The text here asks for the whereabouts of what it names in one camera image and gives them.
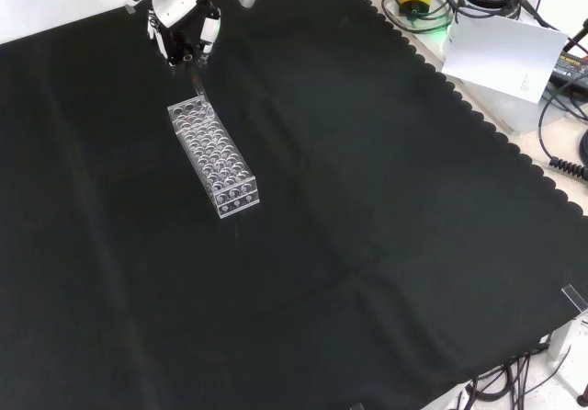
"black cloth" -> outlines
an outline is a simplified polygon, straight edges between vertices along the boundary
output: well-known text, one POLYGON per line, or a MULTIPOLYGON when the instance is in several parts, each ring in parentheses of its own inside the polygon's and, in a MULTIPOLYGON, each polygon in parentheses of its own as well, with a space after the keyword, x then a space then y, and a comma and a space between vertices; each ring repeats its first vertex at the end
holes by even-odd
POLYGON ((574 316, 575 205, 364 0, 214 0, 219 220, 117 10, 0 47, 0 406, 413 410, 574 316))

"power cord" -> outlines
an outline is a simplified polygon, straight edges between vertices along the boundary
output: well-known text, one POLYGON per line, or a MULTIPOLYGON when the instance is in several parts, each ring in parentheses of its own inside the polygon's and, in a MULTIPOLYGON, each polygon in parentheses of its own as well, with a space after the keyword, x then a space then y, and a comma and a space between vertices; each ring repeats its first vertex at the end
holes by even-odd
MULTIPOLYGON (((511 409, 512 410, 516 410, 516 409, 524 410, 525 409, 525 395, 528 394, 529 392, 532 392, 536 388, 540 387, 545 382, 547 382, 550 378, 552 378, 553 375, 555 375, 555 373, 560 369, 561 364, 563 364, 563 361, 565 360, 565 358, 562 360, 561 364, 556 369, 556 372, 554 372, 551 376, 549 376, 549 378, 547 378, 542 383, 540 383, 539 385, 537 385, 536 387, 534 387, 533 389, 531 389, 527 392, 526 391, 526 383, 527 383, 527 379, 528 379, 531 357, 533 357, 539 353, 542 353, 543 351, 547 350, 548 348, 549 348, 549 339, 545 343, 539 344, 533 350, 530 350, 528 352, 523 353, 521 356, 512 357, 512 358, 508 359, 499 368, 492 370, 489 373, 486 373, 484 375, 481 375, 479 377, 474 378, 474 380, 472 381, 472 384, 470 384, 466 387, 466 392, 469 395, 469 399, 466 402, 466 406, 464 407, 464 410, 470 410, 476 401, 488 402, 488 403, 495 402, 495 401, 502 399, 507 394, 510 394, 510 401, 511 401, 511 409), (514 365, 516 365, 517 372, 516 372, 516 376, 513 377, 512 367, 514 365), (496 376, 488 384, 486 384, 481 390, 478 390, 478 384, 480 383, 480 381, 489 379, 493 375, 496 375, 496 376), (506 375, 504 387, 497 393, 486 393, 486 390, 489 387, 491 387, 495 382, 497 382, 500 378, 502 378, 504 375, 506 375)), ((460 403, 461 403, 461 395, 458 398, 457 410, 459 410, 460 403)))
MULTIPOLYGON (((588 168, 586 168, 585 166, 582 166, 582 165, 574 164, 572 162, 567 162, 565 160, 561 160, 558 157, 551 155, 551 153, 548 151, 547 147, 545 146, 545 143, 543 142, 543 135, 542 135, 542 131, 541 131, 542 126, 543 126, 543 118, 545 117, 545 113, 548 109, 549 104, 551 104, 551 102, 553 102, 553 100, 557 97, 557 95, 560 95, 561 92, 564 91, 566 88, 568 88, 570 85, 575 84, 576 82, 581 81, 586 77, 588 77, 588 73, 581 74, 580 76, 577 76, 575 78, 570 79, 564 85, 562 85, 560 88, 558 88, 558 90, 554 94, 551 95, 551 97, 547 100, 545 107, 543 107, 543 110, 541 111, 541 116, 539 116, 539 123, 537 125, 537 136, 539 138, 539 144, 541 145, 543 152, 547 155, 547 157, 549 157, 549 165, 550 166, 558 168, 559 170, 564 171, 572 176, 575 176, 575 177, 578 177, 578 178, 581 178, 583 180, 588 181, 588 168)), ((584 115, 583 111, 581 112, 581 116, 578 117, 580 120, 584 120, 582 115, 584 115)))

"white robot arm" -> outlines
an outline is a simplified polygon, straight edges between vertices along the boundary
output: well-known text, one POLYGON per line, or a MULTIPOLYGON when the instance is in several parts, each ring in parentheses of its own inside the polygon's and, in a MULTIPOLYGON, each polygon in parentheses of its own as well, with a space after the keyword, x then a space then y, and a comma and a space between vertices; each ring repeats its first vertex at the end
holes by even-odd
MULTIPOLYGON (((135 7, 143 0, 125 0, 127 7, 135 7)), ((239 0, 245 8, 255 0, 239 0)), ((199 66, 206 64, 212 46, 221 29, 221 12, 210 0, 152 0, 147 32, 159 52, 170 65, 189 63, 196 59, 199 66), (201 26, 200 37, 192 45, 183 28, 194 21, 201 26)))

